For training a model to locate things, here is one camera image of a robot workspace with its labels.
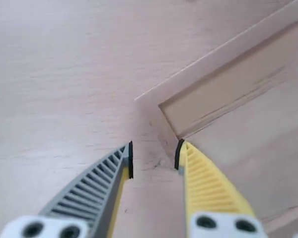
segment wood grain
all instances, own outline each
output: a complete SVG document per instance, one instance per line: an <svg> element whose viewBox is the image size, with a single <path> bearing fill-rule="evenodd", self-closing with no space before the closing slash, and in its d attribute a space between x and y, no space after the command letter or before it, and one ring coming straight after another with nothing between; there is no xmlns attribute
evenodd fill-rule
<svg viewBox="0 0 298 238"><path fill-rule="evenodd" d="M190 136L269 219L298 206L298 52L265 94Z"/></svg>
<svg viewBox="0 0 298 238"><path fill-rule="evenodd" d="M290 0L0 0L0 230L134 141L114 237L183 237L182 178L134 98Z"/></svg>
<svg viewBox="0 0 298 238"><path fill-rule="evenodd" d="M161 104L179 138L201 130L282 82L274 77L298 54L298 23L252 48Z"/></svg>

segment wooden panel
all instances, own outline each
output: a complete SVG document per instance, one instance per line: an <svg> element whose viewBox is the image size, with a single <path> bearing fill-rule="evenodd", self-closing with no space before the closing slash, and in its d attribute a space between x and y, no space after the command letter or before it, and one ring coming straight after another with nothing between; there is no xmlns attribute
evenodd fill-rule
<svg viewBox="0 0 298 238"><path fill-rule="evenodd" d="M178 137L286 80L285 70L298 54L298 23L249 50L160 105Z"/></svg>
<svg viewBox="0 0 298 238"><path fill-rule="evenodd" d="M269 81L279 83L187 138L224 170L262 219L298 206L298 51Z"/></svg>

